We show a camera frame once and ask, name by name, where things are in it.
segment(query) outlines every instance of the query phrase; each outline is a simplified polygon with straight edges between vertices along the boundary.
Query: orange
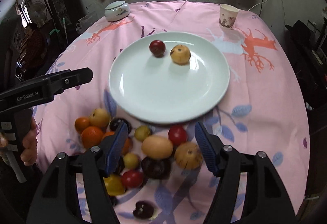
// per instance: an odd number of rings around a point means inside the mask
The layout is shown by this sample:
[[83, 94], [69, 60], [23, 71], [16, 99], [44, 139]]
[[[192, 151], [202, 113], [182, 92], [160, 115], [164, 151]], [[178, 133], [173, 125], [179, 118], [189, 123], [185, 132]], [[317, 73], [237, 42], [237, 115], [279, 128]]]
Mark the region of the orange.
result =
[[89, 126], [81, 134], [83, 146], [88, 149], [101, 143], [103, 132], [99, 127]]
[[105, 137], [107, 137], [107, 136], [111, 136], [111, 135], [114, 135], [114, 134], [115, 134], [115, 132], [113, 132], [113, 131], [108, 131], [108, 132], [106, 132], [106, 133], [103, 135], [102, 140], [104, 140]]
[[126, 141], [125, 141], [125, 145], [123, 147], [123, 150], [122, 150], [122, 155], [126, 155], [130, 151], [130, 148], [132, 148], [132, 147], [133, 147], [132, 139], [127, 138]]
[[79, 117], [75, 121], [75, 129], [76, 131], [81, 134], [85, 128], [90, 126], [89, 117]]

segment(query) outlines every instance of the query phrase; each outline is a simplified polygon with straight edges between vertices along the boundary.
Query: small yellow fruit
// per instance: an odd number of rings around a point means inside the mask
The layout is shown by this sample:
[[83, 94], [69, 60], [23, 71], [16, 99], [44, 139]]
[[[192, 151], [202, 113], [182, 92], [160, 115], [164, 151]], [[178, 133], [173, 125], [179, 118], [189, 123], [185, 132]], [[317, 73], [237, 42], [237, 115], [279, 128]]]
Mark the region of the small yellow fruit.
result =
[[125, 193], [126, 189], [119, 175], [111, 174], [108, 178], [103, 178], [103, 180], [110, 196], [119, 196]]
[[134, 153], [127, 153], [124, 156], [125, 169], [135, 170], [140, 165], [140, 157]]
[[89, 116], [90, 124], [97, 127], [106, 127], [110, 120], [111, 116], [105, 109], [95, 109]]
[[191, 58], [191, 52], [185, 45], [176, 45], [170, 52], [170, 57], [174, 63], [179, 65], [187, 64]]
[[151, 135], [151, 130], [146, 125], [141, 125], [134, 132], [134, 137], [140, 142], [143, 142], [149, 135]]

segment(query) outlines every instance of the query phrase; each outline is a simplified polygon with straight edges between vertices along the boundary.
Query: red tomato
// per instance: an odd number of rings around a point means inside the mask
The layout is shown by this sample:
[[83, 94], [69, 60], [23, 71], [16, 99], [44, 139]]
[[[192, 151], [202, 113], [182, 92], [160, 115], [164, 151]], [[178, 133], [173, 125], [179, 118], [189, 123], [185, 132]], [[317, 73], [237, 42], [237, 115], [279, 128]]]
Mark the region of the red tomato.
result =
[[173, 125], [169, 129], [168, 138], [174, 146], [179, 146], [187, 141], [187, 133], [181, 125]]
[[122, 183], [126, 188], [138, 188], [143, 183], [143, 173], [137, 170], [129, 170], [125, 172], [122, 177]]

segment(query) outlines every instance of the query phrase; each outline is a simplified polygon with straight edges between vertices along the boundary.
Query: table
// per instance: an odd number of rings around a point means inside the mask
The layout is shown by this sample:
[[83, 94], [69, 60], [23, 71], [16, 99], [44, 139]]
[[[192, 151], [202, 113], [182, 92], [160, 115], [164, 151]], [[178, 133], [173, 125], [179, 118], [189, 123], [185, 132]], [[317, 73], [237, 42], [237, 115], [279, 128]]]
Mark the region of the table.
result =
[[[280, 174], [295, 212], [302, 203], [309, 166], [309, 129], [299, 84], [285, 53], [265, 23], [252, 12], [240, 11], [235, 27], [219, 27], [219, 5], [187, 1], [139, 2], [130, 5], [130, 15], [118, 22], [101, 18], [79, 36], [56, 60], [49, 73], [89, 67], [94, 78], [57, 95], [52, 103], [34, 108], [38, 123], [38, 160], [43, 172], [58, 152], [83, 152], [75, 119], [98, 107], [124, 117], [137, 128], [142, 123], [120, 109], [110, 96], [108, 75], [113, 60], [132, 42], [166, 31], [184, 31], [211, 41], [226, 56], [231, 81], [223, 100], [201, 118], [208, 131], [239, 152], [265, 151]], [[195, 121], [185, 125], [193, 141]], [[155, 134], [168, 129], [152, 126]], [[142, 155], [134, 141], [133, 152]], [[148, 223], [202, 223], [212, 202], [218, 179], [200, 170], [184, 171], [173, 163], [169, 180], [149, 180], [142, 189], [118, 197], [115, 207], [121, 223], [139, 223], [132, 218], [135, 202], [150, 200], [159, 216]], [[80, 205], [90, 220], [82, 177], [77, 177]], [[241, 175], [232, 221], [242, 212], [246, 174]]]

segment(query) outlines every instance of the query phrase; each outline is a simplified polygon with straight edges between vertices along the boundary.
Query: white cable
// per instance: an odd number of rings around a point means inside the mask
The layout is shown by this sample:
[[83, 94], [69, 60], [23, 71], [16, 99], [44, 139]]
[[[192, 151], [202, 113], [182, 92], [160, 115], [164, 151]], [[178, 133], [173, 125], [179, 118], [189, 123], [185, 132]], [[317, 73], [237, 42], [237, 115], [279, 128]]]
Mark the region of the white cable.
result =
[[266, 0], [264, 2], [261, 2], [261, 3], [258, 3], [255, 6], [252, 6], [248, 11], [251, 11], [254, 7], [259, 6], [259, 5], [261, 5], [261, 4], [265, 3], [265, 2], [268, 2], [268, 0]]

